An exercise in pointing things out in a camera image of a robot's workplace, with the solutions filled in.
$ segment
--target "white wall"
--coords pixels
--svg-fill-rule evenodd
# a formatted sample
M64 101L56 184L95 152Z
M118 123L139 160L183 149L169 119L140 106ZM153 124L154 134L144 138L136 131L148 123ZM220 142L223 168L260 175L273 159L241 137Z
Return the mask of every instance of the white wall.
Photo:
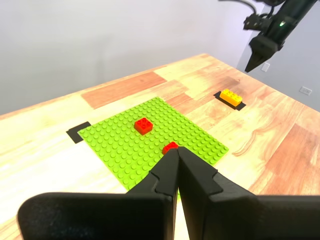
M261 67L248 75L320 112L320 2L317 2L287 38L284 47ZM251 55L246 47L237 68L244 71ZM310 96L299 92L304 86Z
M200 53L236 67L251 13L217 0L2 0L0 114Z

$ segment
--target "yellow lego brick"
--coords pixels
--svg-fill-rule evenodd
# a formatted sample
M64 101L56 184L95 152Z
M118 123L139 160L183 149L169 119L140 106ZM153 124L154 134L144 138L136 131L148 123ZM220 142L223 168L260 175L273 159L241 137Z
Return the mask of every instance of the yellow lego brick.
M220 93L220 98L232 104L233 106L238 106L242 102L242 97L238 96L236 93L225 89Z

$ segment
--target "robot end effector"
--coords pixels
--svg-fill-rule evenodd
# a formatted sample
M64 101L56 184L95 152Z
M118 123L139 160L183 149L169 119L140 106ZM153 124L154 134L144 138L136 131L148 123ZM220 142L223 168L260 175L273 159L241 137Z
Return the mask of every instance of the robot end effector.
M245 19L243 29L260 31L258 36L254 37L249 43L252 54L245 68L247 73L282 49L286 38L317 2L317 0L255 0L271 6L269 14L258 15L251 3L244 0L231 1L244 3L254 11L252 15ZM283 5L277 14L273 15L274 7L282 3Z

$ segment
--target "wood grain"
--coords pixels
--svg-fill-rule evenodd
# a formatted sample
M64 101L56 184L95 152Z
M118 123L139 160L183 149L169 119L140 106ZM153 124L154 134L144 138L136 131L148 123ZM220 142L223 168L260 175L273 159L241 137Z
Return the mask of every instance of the wood grain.
M97 109L126 96L152 88L165 82L165 79L158 76L154 72L148 72L109 86L88 91L82 94L82 97L92 108Z
M215 99L229 88L241 111ZM0 239L22 239L20 205L44 192L125 193L66 131L161 97L229 147L220 173L255 194L320 194L320 113L201 54L0 116ZM181 202L176 239L188 239Z

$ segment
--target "wooden table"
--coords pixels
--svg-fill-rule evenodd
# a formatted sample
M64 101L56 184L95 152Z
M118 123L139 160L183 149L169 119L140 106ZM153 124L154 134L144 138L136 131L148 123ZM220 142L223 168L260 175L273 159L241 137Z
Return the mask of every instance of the wooden table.
M233 110L213 94L231 89ZM320 194L320 113L202 54L0 116L0 239L21 239L19 206L44 192L125 193L66 130L161 97L229 147L215 166L255 194ZM176 239L188 239L177 204Z

